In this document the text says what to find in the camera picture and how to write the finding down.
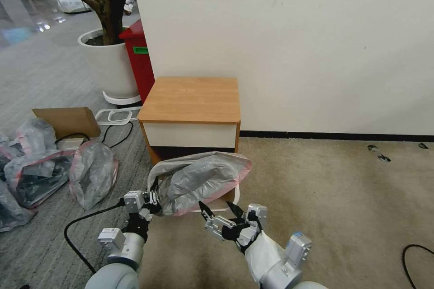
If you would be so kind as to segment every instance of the white wall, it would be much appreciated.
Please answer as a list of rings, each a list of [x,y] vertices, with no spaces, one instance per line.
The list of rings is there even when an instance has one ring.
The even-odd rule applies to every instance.
[[[434,0],[138,0],[157,76],[236,76],[241,129],[434,135]]]

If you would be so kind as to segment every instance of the cardboard box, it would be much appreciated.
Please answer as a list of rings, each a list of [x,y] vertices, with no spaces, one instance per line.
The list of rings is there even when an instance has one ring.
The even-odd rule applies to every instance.
[[[33,113],[50,123],[58,139],[72,133],[84,133],[90,138],[98,137],[101,130],[88,107],[34,108]]]

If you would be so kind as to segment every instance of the wooden nightstand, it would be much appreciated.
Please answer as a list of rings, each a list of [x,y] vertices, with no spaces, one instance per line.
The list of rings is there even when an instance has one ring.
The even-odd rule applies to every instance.
[[[237,152],[237,79],[159,77],[137,118],[153,164],[198,152]]]

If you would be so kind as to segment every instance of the red trash bin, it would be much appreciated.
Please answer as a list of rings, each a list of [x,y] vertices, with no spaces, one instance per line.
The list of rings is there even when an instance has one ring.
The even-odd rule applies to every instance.
[[[139,19],[129,28],[125,29],[119,37],[125,40],[128,56],[130,58],[132,71],[136,78],[142,103],[151,91],[155,82],[152,72],[151,60],[146,45],[145,33],[143,32],[142,21]]]

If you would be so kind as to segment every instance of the green label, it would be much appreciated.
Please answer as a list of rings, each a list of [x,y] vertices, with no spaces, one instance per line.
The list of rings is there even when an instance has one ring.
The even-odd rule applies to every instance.
[[[132,47],[134,54],[149,54],[147,47]]]

